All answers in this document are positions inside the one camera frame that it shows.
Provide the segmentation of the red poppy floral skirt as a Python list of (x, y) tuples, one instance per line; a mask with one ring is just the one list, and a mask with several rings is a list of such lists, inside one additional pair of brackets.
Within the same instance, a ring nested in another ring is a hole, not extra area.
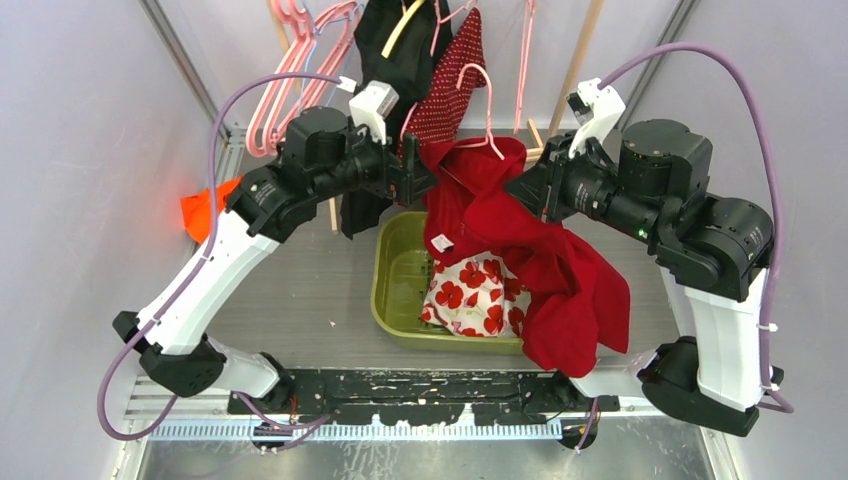
[(503, 259), (483, 253), (452, 265), (433, 262), (420, 318), (456, 336), (518, 338), (530, 302)]

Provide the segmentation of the plain red garment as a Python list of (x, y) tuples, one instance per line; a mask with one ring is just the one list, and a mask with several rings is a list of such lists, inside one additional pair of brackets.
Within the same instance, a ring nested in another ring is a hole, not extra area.
[(452, 265), (483, 253), (503, 259), (531, 293), (518, 337), (530, 360), (579, 378), (594, 368), (600, 347), (628, 350), (631, 294), (624, 277), (586, 241), (535, 218), (504, 190), (525, 167), (520, 141), (434, 143), (421, 157), (438, 178), (424, 199), (433, 262)]

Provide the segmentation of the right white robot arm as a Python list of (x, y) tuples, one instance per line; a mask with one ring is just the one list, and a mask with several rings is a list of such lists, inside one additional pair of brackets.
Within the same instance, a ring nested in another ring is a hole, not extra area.
[(611, 159), (598, 139), (577, 148), (568, 132), (505, 190), (534, 215), (559, 223), (582, 214), (647, 248), (688, 305), (680, 337), (628, 356), (628, 366), (572, 372), (558, 403), (582, 409), (597, 396), (640, 396), (667, 416), (737, 437), (748, 435), (782, 369), (761, 356), (760, 319), (774, 246), (770, 215), (755, 203), (708, 192), (711, 141), (668, 119), (634, 123)]

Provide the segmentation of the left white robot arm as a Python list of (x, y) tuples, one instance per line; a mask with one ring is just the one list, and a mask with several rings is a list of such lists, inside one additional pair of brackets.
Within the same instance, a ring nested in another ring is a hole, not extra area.
[(382, 141), (375, 128), (329, 107), (292, 120), (277, 155), (244, 174), (200, 249), (163, 293), (139, 312), (114, 320), (139, 354), (144, 372), (188, 398), (210, 388), (247, 395), (269, 413), (285, 409), (292, 385), (265, 353), (246, 353), (211, 338), (207, 329), (247, 275), (313, 220), (320, 203), (364, 190), (408, 206), (436, 185), (420, 143), (407, 133)]

